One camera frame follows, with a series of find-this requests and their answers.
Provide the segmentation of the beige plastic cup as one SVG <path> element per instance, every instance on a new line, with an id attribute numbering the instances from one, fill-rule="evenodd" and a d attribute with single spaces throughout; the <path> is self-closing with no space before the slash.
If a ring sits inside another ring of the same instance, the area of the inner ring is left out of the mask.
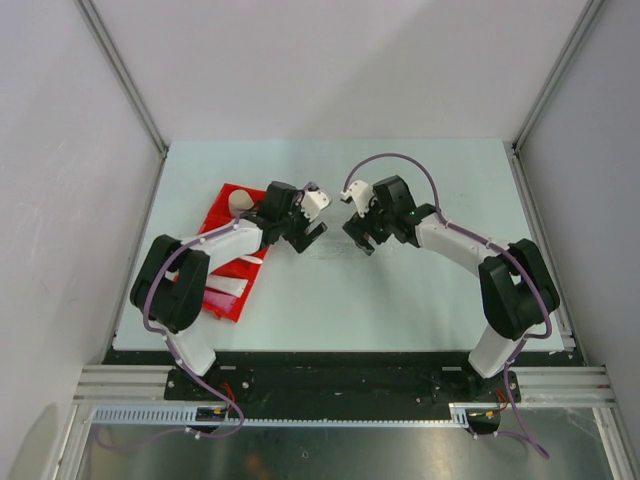
<path id="1" fill-rule="evenodd" d="M 232 217 L 239 217 L 248 213 L 255 205 L 254 200 L 246 190 L 233 190 L 227 200 L 228 210 Z"/>

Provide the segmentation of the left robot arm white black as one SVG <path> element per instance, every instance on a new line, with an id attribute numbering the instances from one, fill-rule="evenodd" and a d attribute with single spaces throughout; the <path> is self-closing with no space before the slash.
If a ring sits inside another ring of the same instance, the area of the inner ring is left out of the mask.
<path id="1" fill-rule="evenodd" d="M 186 387 L 197 398 L 214 397 L 220 374 L 211 369 L 216 353 L 198 321 L 206 283 L 217 268 L 249 257 L 283 239 L 303 253 L 326 231 L 318 222 L 332 199 L 311 183 L 299 189 L 274 181 L 261 200 L 245 193 L 229 202 L 231 219 L 186 239 L 156 237 L 130 292 L 144 327 L 163 337 L 177 364 L 189 372 Z"/>

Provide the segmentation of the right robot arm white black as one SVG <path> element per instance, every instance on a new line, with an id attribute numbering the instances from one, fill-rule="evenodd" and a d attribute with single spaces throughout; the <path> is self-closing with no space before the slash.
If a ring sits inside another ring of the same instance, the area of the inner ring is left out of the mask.
<path id="1" fill-rule="evenodd" d="M 551 336 L 550 314 L 559 307 L 559 295 L 534 242 L 500 243 L 454 224 L 437 203 L 417 205 L 397 175 L 373 185 L 346 183 L 341 200 L 356 208 L 343 230 L 366 254 L 395 237 L 478 278 L 487 326 L 468 356 L 471 370 L 461 376 L 469 399 L 484 401 L 496 391 L 495 375 L 515 360 L 527 340 Z"/>

